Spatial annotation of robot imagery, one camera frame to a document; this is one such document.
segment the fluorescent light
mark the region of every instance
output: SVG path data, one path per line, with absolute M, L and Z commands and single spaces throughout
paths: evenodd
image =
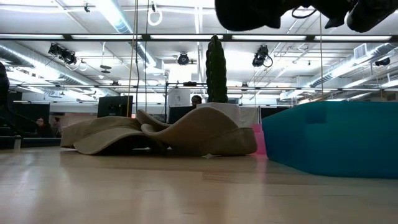
M 213 35 L 193 34 L 193 35 L 151 35 L 150 38 L 154 40 L 210 40 Z
M 359 95 L 356 95 L 356 96 L 351 97 L 350 100 L 359 99 L 359 98 L 364 97 L 364 96 L 367 96 L 367 95 L 369 95 L 369 94 L 371 94 L 371 93 L 362 93 L 362 94 L 359 94 Z
M 124 34 L 111 34 L 111 35 L 72 35 L 75 40 L 132 40 L 142 39 L 141 35 L 124 35 Z
M 368 88 L 344 88 L 343 91 L 380 91 L 379 89 Z
M 393 80 L 393 81 L 389 81 L 383 85 L 381 85 L 382 88 L 389 88 L 389 87 L 393 87 L 398 85 L 398 80 Z
M 341 36 L 322 36 L 322 41 L 324 40 L 358 40 L 358 41 L 367 41 L 367 40 L 389 40 L 392 36 L 387 35 L 341 35 Z M 315 36 L 314 40 L 321 40 L 321 36 Z
M 52 101 L 31 101 L 31 103 L 52 103 Z
M 93 85 L 65 85 L 65 86 L 62 85 L 62 87 L 65 87 L 65 88 L 94 88 Z
M 301 90 L 318 90 L 322 91 L 322 88 L 302 88 Z M 336 91 L 337 88 L 324 88 L 323 91 Z
M 38 89 L 38 88 L 30 87 L 30 86 L 28 86 L 27 88 L 24 88 L 24 87 L 20 87 L 20 86 L 19 86 L 18 88 L 21 88 L 21 89 L 23 89 L 23 90 L 33 91 L 33 92 L 35 92 L 35 93 L 44 94 L 44 91 L 42 91 L 42 90 L 40 90 L 40 89 Z
M 327 101 L 343 101 L 343 100 L 345 100 L 345 99 L 343 99 L 343 98 L 341 98 L 341 99 L 330 99 L 330 100 L 327 100 Z
M 295 90 L 295 87 L 260 87 L 260 90 Z
M 0 34 L 0 39 L 59 39 L 63 40 L 60 34 Z
M 56 85 L 46 85 L 46 84 L 21 84 L 21 86 L 31 86 L 31 87 L 56 87 Z
M 305 40 L 304 35 L 232 35 L 233 40 Z

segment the metal pipe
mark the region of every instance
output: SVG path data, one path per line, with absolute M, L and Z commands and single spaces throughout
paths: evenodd
M 325 74 L 318 74 L 315 75 L 305 86 L 306 87 L 316 87 L 318 85 L 321 85 L 324 82 L 327 82 L 329 80 L 332 80 L 334 78 L 337 78 L 339 76 L 342 76 L 348 72 L 351 72 L 365 62 L 375 60 L 376 58 L 383 57 L 385 54 L 388 54 L 390 51 L 394 50 L 395 48 L 398 47 L 398 43 L 390 43 L 390 44 L 382 44 L 382 45 L 377 45 L 377 44 L 368 44 L 368 54 L 363 57 L 356 59 L 354 55 L 351 55 L 347 57 L 345 60 L 342 60 L 333 66 L 329 67 L 326 69 Z M 281 94 L 281 99 L 286 99 L 286 98 L 291 98 L 295 97 L 298 94 L 302 93 L 303 91 L 289 91 L 286 93 Z

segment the spotlight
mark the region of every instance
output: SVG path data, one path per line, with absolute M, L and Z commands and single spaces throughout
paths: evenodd
M 63 60 L 68 65 L 74 65 L 77 62 L 77 58 L 74 52 L 68 52 L 61 48 L 58 44 L 51 44 L 49 54 L 54 57 L 59 56 L 59 59 Z
M 51 44 L 49 49 L 49 54 L 53 55 L 54 57 L 59 56 L 62 53 L 62 48 L 58 46 L 58 44 Z
M 119 81 L 113 81 L 111 85 L 119 85 Z
M 247 82 L 243 82 L 243 83 L 242 83 L 242 87 L 249 87 L 249 85 L 248 85 Z
M 375 64 L 376 66 L 381 66 L 381 65 L 386 66 L 386 65 L 389 65 L 389 64 L 390 64 L 390 58 L 389 58 L 389 57 L 388 57 L 388 58 L 385 58 L 385 59 L 383 59 L 383 60 L 380 60 L 380 61 L 375 62 L 374 64 Z
M 74 52 L 67 52 L 66 50 L 63 50 L 60 55 L 60 59 L 62 59 L 65 63 L 68 65 L 74 65 L 77 62 L 77 58 L 75 57 Z
M 189 63 L 189 58 L 187 53 L 180 53 L 180 56 L 177 60 L 179 65 L 186 65 Z
M 267 66 L 264 63 L 266 62 L 266 59 L 269 58 L 271 60 L 271 65 Z M 266 68 L 271 67 L 274 64 L 274 61 L 272 58 L 268 55 L 268 46 L 266 45 L 261 45 L 259 49 L 257 50 L 257 53 L 254 55 L 253 63 L 252 65 L 254 67 L 261 67 L 265 66 Z

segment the hanging cable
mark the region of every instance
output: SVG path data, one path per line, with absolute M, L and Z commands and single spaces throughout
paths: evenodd
M 158 13 L 158 14 L 159 14 L 159 18 L 158 18 L 158 20 L 157 20 L 156 22 L 153 22 L 152 19 L 150 19 L 150 16 L 151 16 L 152 14 L 155 14 L 155 13 Z M 154 3 L 153 1 L 152 1 L 152 10 L 149 10 L 149 1 L 148 1 L 147 14 L 148 14 L 148 16 L 147 16 L 147 24 L 149 23 L 149 25 L 151 25 L 151 26 L 157 26 L 157 25 L 159 25 L 159 24 L 162 22 L 162 20 L 163 20 L 163 13 L 162 13 L 162 11 L 160 11 L 160 10 L 157 9 L 156 3 Z
M 136 5 L 134 6 L 136 9 L 138 7 L 138 0 L 136 0 Z M 134 23 L 137 23 L 137 11 L 134 11 Z M 136 28 L 137 26 L 135 26 L 135 30 L 133 30 L 133 35 L 132 35 L 132 40 L 131 40 L 131 57 L 130 57 L 130 76 L 129 76 L 129 89 L 127 92 L 127 117 L 129 114 L 129 107 L 130 107 L 130 89 L 131 89 L 131 74 L 132 74 L 132 56 L 134 54 L 134 33 L 136 33 L 135 31 L 137 30 Z M 137 84 L 137 89 L 136 89 L 136 114 L 138 111 L 138 100 L 137 100 L 137 96 L 138 96 L 138 84 Z
M 135 31 L 135 33 L 136 33 L 136 44 L 135 44 L 135 46 L 136 46 L 136 67 L 137 67 L 137 76 L 138 76 L 138 79 L 137 79 L 137 88 L 136 88 L 136 112 L 138 111 L 138 88 L 139 88 L 139 80 L 140 80 L 140 76 L 139 76 L 139 69 L 138 69 L 138 44 L 137 44 L 137 41 L 138 41 L 138 13 L 137 13 L 137 11 L 138 11 L 138 0 L 136 0 L 136 5 L 135 5 L 135 8 L 136 8 L 136 11 L 135 11 L 135 13 L 134 13 L 134 22 L 135 22 L 135 29 L 136 29 L 136 31 Z
M 265 65 L 265 64 L 262 64 L 264 67 L 266 67 L 266 68 L 271 68 L 271 66 L 273 66 L 273 64 L 274 64 L 274 60 L 272 59 L 272 57 L 270 57 L 269 55 L 267 55 L 267 58 L 269 58 L 269 60 L 271 60 L 271 64 L 270 65 Z
M 81 68 L 80 68 L 80 65 L 82 65 L 82 64 L 85 64 L 85 65 L 86 65 L 86 67 L 85 67 L 84 69 L 81 69 Z M 79 64 L 79 70 L 82 71 L 82 72 L 84 72 L 84 71 L 87 70 L 87 68 L 88 68 L 87 63 L 86 63 L 86 62 L 83 62 L 83 59 L 82 59 L 81 62 L 80 62 L 80 64 Z
M 319 28 L 320 28 L 320 48 L 321 48 L 321 80 L 323 80 L 323 52 L 322 52 L 322 14 L 319 12 Z
M 148 0 L 148 3 L 147 3 L 147 9 L 148 9 L 148 11 L 147 12 L 149 12 L 149 0 Z M 152 2 L 152 9 L 153 10 L 156 10 L 156 5 L 155 5 L 155 3 L 153 3 Z M 149 23 L 149 17 L 150 17 L 150 14 L 148 14 L 148 16 L 147 16 L 147 22 L 146 22 L 146 29 L 145 29 L 145 34 L 148 34 L 148 23 Z M 144 68 L 145 68 L 145 112 L 147 112 L 147 41 L 145 41 L 145 60 L 144 60 Z
M 296 15 L 294 14 L 294 12 L 295 12 L 299 7 L 300 7 L 300 6 L 297 6 L 297 7 L 295 7 L 295 8 L 292 10 L 292 17 L 295 18 L 295 19 L 305 19 L 305 18 L 308 18 L 308 17 L 312 16 L 314 13 L 317 12 L 317 10 L 314 9 L 314 10 L 313 10 L 310 14 L 308 14 L 308 15 L 305 15 L 305 16 L 296 16 Z

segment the black object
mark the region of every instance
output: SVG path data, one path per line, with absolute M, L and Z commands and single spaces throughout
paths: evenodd
M 120 85 L 119 81 L 113 81 L 111 85 Z
M 49 54 L 54 57 L 59 57 L 59 59 L 63 60 L 68 65 L 74 65 L 77 63 L 75 53 L 61 48 L 58 44 L 51 44 Z
M 131 118 L 132 96 L 105 96 L 99 98 L 97 118 L 105 116 L 127 116 Z
M 385 58 L 385 59 L 383 59 L 383 60 L 377 61 L 377 62 L 375 62 L 374 64 L 375 64 L 376 66 L 381 66 L 381 65 L 386 66 L 386 65 L 389 65 L 390 62 L 391 62 L 391 61 L 390 61 L 390 58 L 388 57 L 388 58 Z
M 261 108 L 261 119 L 282 112 L 289 108 Z
M 14 148 L 15 136 L 0 136 L 0 149 Z M 61 145 L 61 138 L 22 138 L 21 148 Z
M 180 53 L 180 56 L 177 60 L 179 65 L 186 65 L 189 63 L 189 58 L 187 53 Z
M 264 65 L 266 59 L 269 58 L 271 60 L 271 65 Z M 257 50 L 257 53 L 254 55 L 254 59 L 252 65 L 254 67 L 265 66 L 267 68 L 271 67 L 274 64 L 272 58 L 268 55 L 268 46 L 261 45 Z
M 170 107 L 169 113 L 169 124 L 176 123 L 179 119 L 189 113 L 191 110 L 195 109 L 194 106 L 176 106 Z
M 88 9 L 88 3 L 85 4 L 85 11 L 90 12 L 90 10 Z
M 51 44 L 50 49 L 49 49 L 49 54 L 53 55 L 54 57 L 57 57 L 61 55 L 62 53 L 62 48 L 58 46 L 58 44 Z
M 249 87 L 248 83 L 244 82 L 242 83 L 242 87 Z
M 32 121 L 43 118 L 44 123 L 49 122 L 50 105 L 49 104 L 28 104 L 28 103 L 14 103 L 12 109 L 15 113 L 20 114 Z
M 112 69 L 112 67 L 107 66 L 107 65 L 100 65 L 99 67 L 102 68 L 102 69 L 104 69 L 104 70 L 101 71 L 102 73 L 105 73 L 105 74 L 111 73 L 111 72 L 108 71 L 108 70 L 109 70 L 109 69 Z
M 239 104 L 239 98 L 228 98 L 228 103 L 229 104 L 238 105 Z
M 329 18 L 326 29 L 343 25 L 345 15 L 350 12 L 348 27 L 356 32 L 366 32 L 394 13 L 398 0 L 215 0 L 215 6 L 221 25 L 233 31 L 262 26 L 279 29 L 280 17 L 288 10 L 313 6 Z
M 197 86 L 198 83 L 189 81 L 189 82 L 182 83 L 182 85 L 183 86 Z

